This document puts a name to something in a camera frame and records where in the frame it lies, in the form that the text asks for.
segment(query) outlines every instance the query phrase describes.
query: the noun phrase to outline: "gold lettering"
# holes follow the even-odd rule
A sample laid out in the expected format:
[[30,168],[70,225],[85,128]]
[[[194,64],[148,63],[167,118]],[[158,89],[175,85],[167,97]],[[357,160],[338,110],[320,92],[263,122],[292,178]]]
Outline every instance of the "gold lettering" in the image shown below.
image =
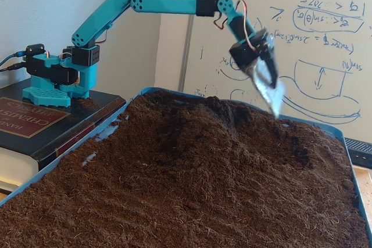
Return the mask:
[[42,126],[45,126],[45,125],[48,125],[49,124],[49,121],[39,119],[39,121],[37,122],[37,124],[42,125]]
[[43,112],[43,110],[40,110],[40,109],[32,109],[31,111],[37,114],[40,114],[40,112]]
[[8,102],[6,105],[9,106],[9,107],[19,107],[18,104],[15,104],[15,103],[12,103],[12,102]]
[[23,116],[23,117],[20,118],[20,119],[21,119],[21,120],[29,121],[31,118],[32,118],[32,116]]
[[10,115],[12,112],[3,112],[3,113],[1,113],[1,115],[3,115],[3,116],[8,116],[8,115]]
[[19,117],[21,116],[21,114],[18,114],[18,113],[12,113],[9,117]]
[[20,109],[20,110],[32,110],[32,107],[28,107],[28,106],[23,106],[23,105],[18,105],[16,107],[17,109]]
[[18,115],[17,117],[18,117],[19,120],[22,120],[23,117],[25,117],[25,116],[24,116],[23,114],[20,114],[20,115]]
[[33,117],[32,119],[27,120],[27,121],[28,121],[28,122],[32,122],[32,123],[36,123],[36,124],[37,124],[39,120],[40,120],[40,119]]
[[12,124],[12,123],[8,123],[8,122],[5,122],[5,121],[0,121],[0,125],[4,125],[4,126],[7,126],[7,127],[10,127],[10,128],[14,128],[14,129],[22,129],[23,126],[19,126],[19,125],[16,125],[16,124]]

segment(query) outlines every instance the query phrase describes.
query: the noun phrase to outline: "whiteboard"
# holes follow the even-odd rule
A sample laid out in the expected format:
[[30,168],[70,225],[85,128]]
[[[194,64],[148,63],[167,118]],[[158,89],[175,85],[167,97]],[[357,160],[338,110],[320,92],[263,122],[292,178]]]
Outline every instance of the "whiteboard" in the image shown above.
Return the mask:
[[[246,2],[256,29],[268,26],[275,38],[280,80],[287,88],[282,114],[372,142],[372,0]],[[229,29],[218,30],[208,17],[194,17],[190,28],[183,92],[267,110],[229,55],[236,42]]]

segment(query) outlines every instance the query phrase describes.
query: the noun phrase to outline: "white wire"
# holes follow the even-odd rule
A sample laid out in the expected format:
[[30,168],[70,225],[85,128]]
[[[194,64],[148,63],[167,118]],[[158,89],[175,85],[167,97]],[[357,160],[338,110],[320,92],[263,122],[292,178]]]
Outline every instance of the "white wire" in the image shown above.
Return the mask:
[[248,46],[251,48],[251,50],[256,52],[257,49],[251,44],[251,41],[249,40],[249,37],[248,37],[248,33],[246,32],[246,18],[247,18],[248,9],[246,7],[245,1],[241,0],[241,2],[243,2],[243,6],[244,6],[244,34],[245,34],[245,40],[246,40],[246,43],[248,44]]
[[63,55],[71,55],[71,53],[69,53],[69,52],[63,52],[58,57],[62,57]]

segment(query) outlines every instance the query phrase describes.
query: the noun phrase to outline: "handwritten equation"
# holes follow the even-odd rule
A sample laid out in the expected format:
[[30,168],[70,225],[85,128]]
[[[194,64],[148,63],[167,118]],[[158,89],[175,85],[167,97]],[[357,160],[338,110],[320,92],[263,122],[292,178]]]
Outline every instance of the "handwritten equation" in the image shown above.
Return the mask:
[[279,29],[276,29],[274,33],[272,33],[272,36],[274,36],[275,39],[283,40],[287,44],[291,44],[294,42],[298,42],[300,44],[308,44],[313,41],[319,41],[322,42],[325,46],[331,46],[336,49],[343,50],[347,52],[349,55],[351,55],[354,52],[354,44],[349,43],[343,43],[339,41],[338,39],[335,39],[333,37],[328,38],[327,33],[324,34],[324,36],[304,36],[299,34],[289,34],[289,33],[282,33]]
[[349,59],[349,61],[347,61],[347,62],[343,61],[342,62],[342,68],[344,68],[348,72],[350,72],[353,69],[355,69],[357,71],[362,71],[363,70],[362,65],[357,64],[355,62],[352,62],[351,59]]
[[308,6],[314,7],[324,10],[339,10],[341,12],[362,12],[362,16],[364,16],[364,12],[366,10],[365,3],[356,3],[355,1],[351,1],[348,3],[340,2],[324,2],[323,0],[300,0],[300,6]]
[[301,6],[293,12],[293,23],[299,30],[321,33],[342,31],[357,33],[364,25],[364,21],[360,17]]

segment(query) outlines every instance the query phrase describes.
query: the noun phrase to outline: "blue cable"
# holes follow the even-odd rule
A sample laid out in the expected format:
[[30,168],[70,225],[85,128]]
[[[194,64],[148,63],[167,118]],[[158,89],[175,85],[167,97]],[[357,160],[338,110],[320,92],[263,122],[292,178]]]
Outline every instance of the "blue cable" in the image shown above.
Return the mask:
[[11,59],[13,57],[22,57],[22,56],[25,56],[25,55],[26,55],[25,51],[20,51],[20,52],[13,53],[12,55],[9,55],[6,59],[4,59],[3,61],[0,62],[0,67],[3,66],[5,62],[7,62],[9,59]]
[[3,61],[0,62],[0,67],[5,63],[7,62],[9,59],[13,58],[13,57],[16,57],[16,54],[12,54],[12,55],[9,55],[6,59],[4,59]]

